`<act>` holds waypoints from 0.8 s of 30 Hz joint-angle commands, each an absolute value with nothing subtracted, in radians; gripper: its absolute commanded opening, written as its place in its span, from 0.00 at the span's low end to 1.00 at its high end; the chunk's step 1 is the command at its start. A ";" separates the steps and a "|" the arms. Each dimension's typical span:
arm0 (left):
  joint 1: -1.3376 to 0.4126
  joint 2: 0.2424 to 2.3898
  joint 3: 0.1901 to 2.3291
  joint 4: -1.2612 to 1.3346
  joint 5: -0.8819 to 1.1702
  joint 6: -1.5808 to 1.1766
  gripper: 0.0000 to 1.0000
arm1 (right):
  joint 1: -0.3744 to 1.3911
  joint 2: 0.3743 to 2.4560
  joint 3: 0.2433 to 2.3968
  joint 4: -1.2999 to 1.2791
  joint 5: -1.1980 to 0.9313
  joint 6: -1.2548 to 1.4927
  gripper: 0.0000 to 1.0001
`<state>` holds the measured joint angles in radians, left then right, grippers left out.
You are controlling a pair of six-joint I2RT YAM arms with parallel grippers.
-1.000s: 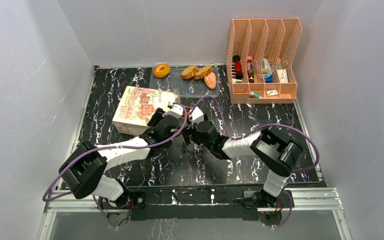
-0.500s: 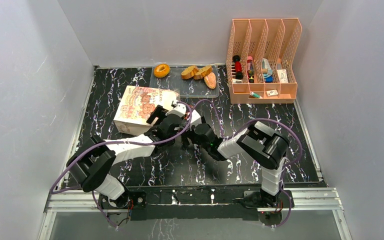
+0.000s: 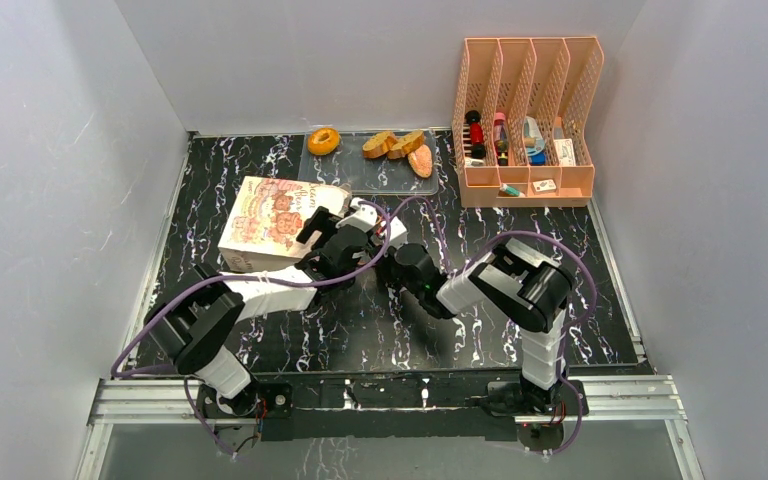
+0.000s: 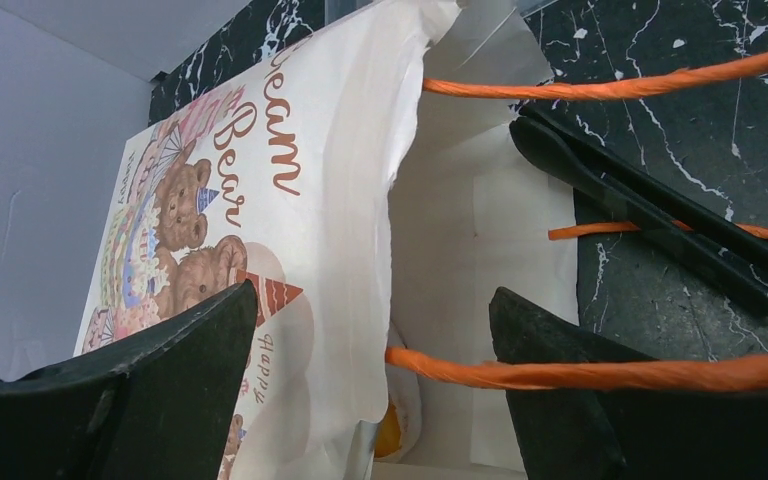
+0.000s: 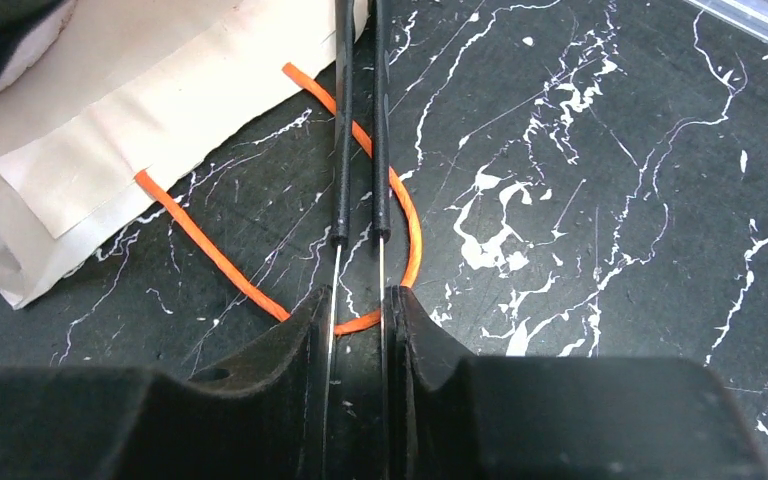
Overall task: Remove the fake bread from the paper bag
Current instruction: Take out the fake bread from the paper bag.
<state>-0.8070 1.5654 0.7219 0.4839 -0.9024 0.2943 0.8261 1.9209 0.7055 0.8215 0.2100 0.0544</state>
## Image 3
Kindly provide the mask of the printed white paper bag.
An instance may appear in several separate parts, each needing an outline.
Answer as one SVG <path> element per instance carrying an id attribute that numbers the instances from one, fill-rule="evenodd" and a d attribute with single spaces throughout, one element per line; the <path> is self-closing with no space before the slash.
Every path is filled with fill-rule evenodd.
<path id="1" fill-rule="evenodd" d="M 221 235 L 218 248 L 234 273 L 286 268 L 310 251 L 296 237 L 319 207 L 341 215 L 350 192 L 333 185 L 247 176 Z"/>

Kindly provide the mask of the clear plastic tray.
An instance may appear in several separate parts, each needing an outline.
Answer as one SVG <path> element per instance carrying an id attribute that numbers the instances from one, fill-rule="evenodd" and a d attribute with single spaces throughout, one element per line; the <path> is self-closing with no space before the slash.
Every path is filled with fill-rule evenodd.
<path id="1" fill-rule="evenodd" d="M 376 131 L 341 131 L 340 144 L 328 155 L 315 156 L 305 145 L 305 136 L 297 180 L 333 185 L 353 194 L 434 195 L 439 188 L 439 168 L 434 165 L 428 178 L 418 176 L 407 160 L 389 160 L 387 156 L 366 159 L 362 146 Z"/>

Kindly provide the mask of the oval brown fake bread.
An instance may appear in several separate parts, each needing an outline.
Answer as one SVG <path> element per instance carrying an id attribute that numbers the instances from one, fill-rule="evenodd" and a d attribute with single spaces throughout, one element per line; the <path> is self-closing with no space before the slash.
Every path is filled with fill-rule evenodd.
<path id="1" fill-rule="evenodd" d="M 433 173 L 433 153 L 427 145 L 422 145 L 407 156 L 412 171 L 423 179 L 430 178 Z"/>

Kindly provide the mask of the orange fake bagel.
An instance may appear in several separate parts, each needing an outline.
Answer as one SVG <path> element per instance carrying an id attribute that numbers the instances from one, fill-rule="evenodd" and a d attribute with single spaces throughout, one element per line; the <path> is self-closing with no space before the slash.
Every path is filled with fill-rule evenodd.
<path id="1" fill-rule="evenodd" d="M 314 156 L 324 156 L 337 149 L 341 141 L 340 133 L 331 127 L 322 127 L 313 131 L 307 140 L 307 149 Z"/>

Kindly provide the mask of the round brown fake bread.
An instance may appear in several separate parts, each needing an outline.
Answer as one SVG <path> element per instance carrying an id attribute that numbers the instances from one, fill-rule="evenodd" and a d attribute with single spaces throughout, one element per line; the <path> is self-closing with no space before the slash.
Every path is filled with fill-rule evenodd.
<path id="1" fill-rule="evenodd" d="M 392 131 L 381 131 L 370 137 L 362 146 L 362 155 L 366 159 L 375 159 L 390 152 L 398 139 Z"/>

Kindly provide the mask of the yellow fake bread slice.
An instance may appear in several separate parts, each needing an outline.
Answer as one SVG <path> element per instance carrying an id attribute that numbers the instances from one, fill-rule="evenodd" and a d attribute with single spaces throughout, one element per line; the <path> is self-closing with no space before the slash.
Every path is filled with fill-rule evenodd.
<path id="1" fill-rule="evenodd" d="M 387 152 L 388 159 L 406 158 L 409 154 L 418 150 L 425 144 L 425 133 L 422 130 L 414 130 L 399 138 Z"/>

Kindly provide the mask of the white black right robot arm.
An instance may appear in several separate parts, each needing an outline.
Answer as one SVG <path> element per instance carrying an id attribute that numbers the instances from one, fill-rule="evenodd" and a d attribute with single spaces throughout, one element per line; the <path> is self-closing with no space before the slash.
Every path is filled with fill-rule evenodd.
<path id="1" fill-rule="evenodd" d="M 452 319 L 489 303 L 519 327 L 518 383 L 490 383 L 485 409 L 495 415 L 548 414 L 560 406 L 566 377 L 563 324 L 573 280 L 558 262 L 508 238 L 463 272 L 447 275 L 426 247 L 406 243 L 390 247 L 375 271 L 388 287 L 413 295 L 434 318 Z"/>

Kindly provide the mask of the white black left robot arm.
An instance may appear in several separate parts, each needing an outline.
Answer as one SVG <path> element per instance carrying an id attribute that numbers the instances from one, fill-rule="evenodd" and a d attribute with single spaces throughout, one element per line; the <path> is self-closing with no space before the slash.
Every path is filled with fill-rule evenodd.
<path id="1" fill-rule="evenodd" d="M 196 266 L 193 285 L 157 307 L 144 329 L 176 374 L 200 380 L 224 413 L 249 416 L 264 399 L 254 374 L 225 345 L 234 326 L 270 313 L 305 311 L 351 287 L 373 234 L 387 225 L 382 213 L 360 199 L 342 217 L 317 208 L 297 236 L 312 241 L 311 250 L 280 270 L 239 275 Z"/>

